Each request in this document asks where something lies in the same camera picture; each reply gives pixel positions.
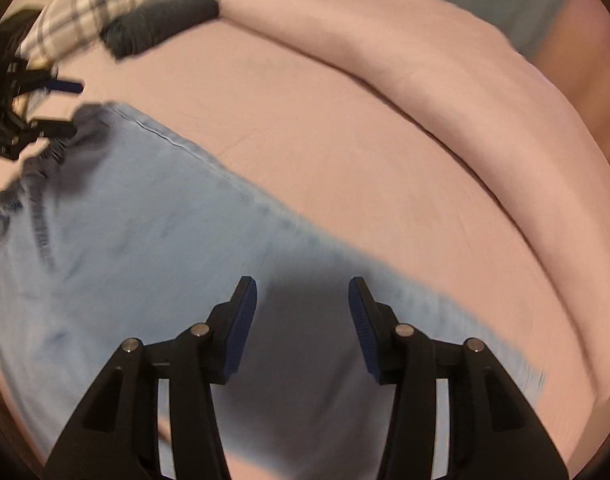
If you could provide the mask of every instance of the plaid fabric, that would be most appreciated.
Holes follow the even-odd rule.
[[[18,54],[31,62],[59,62],[88,47],[115,18],[145,0],[53,0],[36,20]]]

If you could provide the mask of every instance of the silver bolt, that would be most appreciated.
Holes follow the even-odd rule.
[[[415,332],[414,327],[407,323],[396,325],[395,330],[400,337],[411,337]]]
[[[210,332],[210,326],[206,323],[196,323],[189,331],[196,337],[206,336]]]
[[[472,337],[470,339],[467,339],[467,348],[469,348],[473,352],[482,352],[485,349],[485,343],[480,341],[480,339]]]
[[[122,348],[125,352],[130,353],[138,348],[138,345],[140,345],[138,339],[135,337],[130,337],[129,339],[125,339],[125,341],[120,344],[120,348]]]

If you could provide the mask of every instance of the folded black clothing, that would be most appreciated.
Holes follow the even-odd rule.
[[[172,36],[218,17],[216,0],[148,0],[100,33],[115,59],[136,56]]]

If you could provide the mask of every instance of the folded plaid clothing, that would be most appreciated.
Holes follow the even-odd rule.
[[[146,0],[53,0],[47,5],[18,54],[31,62],[59,62],[98,40],[115,18]]]

